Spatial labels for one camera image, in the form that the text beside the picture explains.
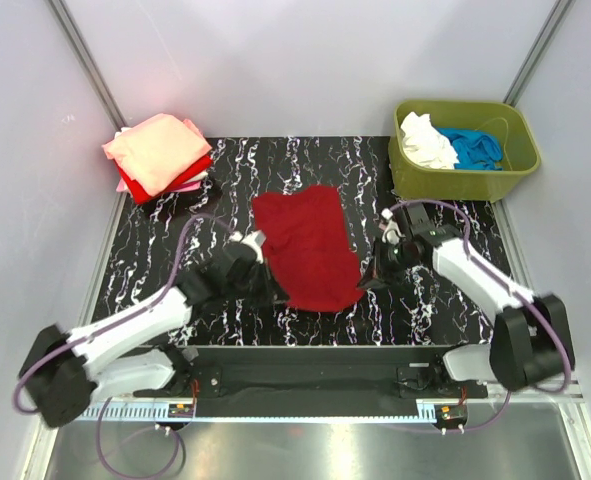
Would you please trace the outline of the dark red t-shirt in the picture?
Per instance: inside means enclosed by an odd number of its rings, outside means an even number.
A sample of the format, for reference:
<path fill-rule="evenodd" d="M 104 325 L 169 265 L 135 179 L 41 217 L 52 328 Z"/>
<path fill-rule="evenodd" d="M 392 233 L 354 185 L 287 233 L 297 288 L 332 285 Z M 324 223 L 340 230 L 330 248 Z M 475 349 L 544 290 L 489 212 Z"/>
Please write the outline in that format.
<path fill-rule="evenodd" d="M 265 235 L 263 254 L 288 306 L 337 313 L 361 299 L 360 259 L 351 250 L 336 188 L 267 192 L 252 200 L 252 209 L 255 227 Z"/>

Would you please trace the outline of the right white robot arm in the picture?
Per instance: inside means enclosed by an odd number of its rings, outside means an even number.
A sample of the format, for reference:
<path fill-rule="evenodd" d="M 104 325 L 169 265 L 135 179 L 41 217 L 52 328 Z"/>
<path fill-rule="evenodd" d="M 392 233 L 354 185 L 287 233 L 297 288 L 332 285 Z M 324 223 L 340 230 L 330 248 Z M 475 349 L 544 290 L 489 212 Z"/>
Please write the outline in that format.
<path fill-rule="evenodd" d="M 424 200 L 405 200 L 381 212 L 381 232 L 360 280 L 363 290 L 400 283 L 403 273 L 422 264 L 445 278 L 475 303 L 493 325 L 487 344 L 453 347 L 435 361 L 429 384 L 451 396 L 465 382 L 495 381 L 508 392 L 542 390 L 560 377 L 556 392 L 569 386 L 575 357 L 564 302 L 554 294 L 538 295 L 486 260 L 470 243 L 471 223 L 438 226 Z"/>

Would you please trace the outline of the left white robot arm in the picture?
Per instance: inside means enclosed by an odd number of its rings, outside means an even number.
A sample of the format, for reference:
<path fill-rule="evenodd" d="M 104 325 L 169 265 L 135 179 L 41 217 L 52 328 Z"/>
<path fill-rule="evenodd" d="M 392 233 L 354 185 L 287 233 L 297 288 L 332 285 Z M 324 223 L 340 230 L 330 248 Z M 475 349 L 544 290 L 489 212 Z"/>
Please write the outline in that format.
<path fill-rule="evenodd" d="M 50 428 L 80 417 L 94 402 L 139 392 L 183 394 L 190 386 L 190 363 L 169 348 L 134 354 L 134 349 L 225 301 L 272 304 L 283 294 L 262 252 L 266 237 L 235 233 L 224 250 L 172 279 L 137 305 L 69 332 L 53 324 L 36 336 L 18 374 L 19 391 L 33 402 Z"/>

